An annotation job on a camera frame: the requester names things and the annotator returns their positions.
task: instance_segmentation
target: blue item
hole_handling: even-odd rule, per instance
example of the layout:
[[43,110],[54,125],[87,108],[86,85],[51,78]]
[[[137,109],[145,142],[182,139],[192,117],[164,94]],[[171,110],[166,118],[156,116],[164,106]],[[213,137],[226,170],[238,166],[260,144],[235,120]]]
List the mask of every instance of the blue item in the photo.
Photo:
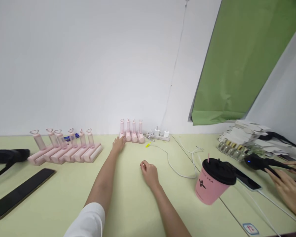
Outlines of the blue item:
[[68,142],[68,141],[70,141],[70,136],[64,137],[64,139],[66,142]]

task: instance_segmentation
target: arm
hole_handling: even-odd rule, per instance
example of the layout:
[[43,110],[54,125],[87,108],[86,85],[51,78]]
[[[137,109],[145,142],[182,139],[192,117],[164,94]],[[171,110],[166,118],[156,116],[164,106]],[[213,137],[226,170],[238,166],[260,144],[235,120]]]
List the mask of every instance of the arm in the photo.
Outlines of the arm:
[[91,202],[97,202],[104,208],[105,216],[108,214],[112,192],[113,180],[118,155],[125,145],[124,137],[117,137],[113,142],[113,148],[96,177],[85,206]]
[[296,215],[296,182],[282,170],[275,170],[280,179],[268,169],[265,171],[270,175],[283,201]]
[[153,164],[149,164],[147,161],[142,161],[140,168],[147,185],[157,201],[166,235],[168,237],[191,237],[189,231],[159,183],[157,168]]

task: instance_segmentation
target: black cup lid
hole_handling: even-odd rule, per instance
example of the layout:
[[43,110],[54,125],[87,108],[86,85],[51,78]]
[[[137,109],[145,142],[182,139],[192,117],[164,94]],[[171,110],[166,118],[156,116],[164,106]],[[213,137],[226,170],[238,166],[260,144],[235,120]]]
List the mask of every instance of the black cup lid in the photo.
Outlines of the black cup lid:
[[203,168],[210,176],[223,184],[234,185],[236,183],[235,173],[219,159],[210,158],[209,163],[207,159],[204,160]]

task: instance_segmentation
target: power strip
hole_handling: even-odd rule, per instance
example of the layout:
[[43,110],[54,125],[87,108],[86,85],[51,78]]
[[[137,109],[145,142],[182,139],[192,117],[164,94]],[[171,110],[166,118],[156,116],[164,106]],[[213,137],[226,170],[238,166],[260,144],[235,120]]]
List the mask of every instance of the power strip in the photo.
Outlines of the power strip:
[[[145,134],[145,136],[146,137],[149,137],[149,132],[147,132],[146,134]],[[150,135],[150,138],[152,138],[152,139],[158,139],[158,140],[162,140],[162,141],[170,141],[170,137],[164,137],[164,136],[156,136],[156,135]]]

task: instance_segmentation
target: black phone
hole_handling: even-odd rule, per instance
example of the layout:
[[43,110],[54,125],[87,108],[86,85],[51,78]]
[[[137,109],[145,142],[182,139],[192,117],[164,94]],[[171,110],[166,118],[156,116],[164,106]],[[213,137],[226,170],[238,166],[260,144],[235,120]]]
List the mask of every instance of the black phone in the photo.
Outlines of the black phone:
[[229,162],[225,162],[226,165],[232,169],[232,171],[235,172],[237,180],[242,183],[244,186],[246,186],[247,189],[250,191],[257,191],[262,189],[260,185],[258,185],[255,181],[250,179],[248,176],[246,176],[244,173],[242,173],[240,170],[238,170],[236,167],[234,167]]
[[47,181],[56,171],[51,169],[42,169],[31,178],[26,180],[16,189],[0,199],[0,219],[5,217],[18,204],[26,199],[31,193]]

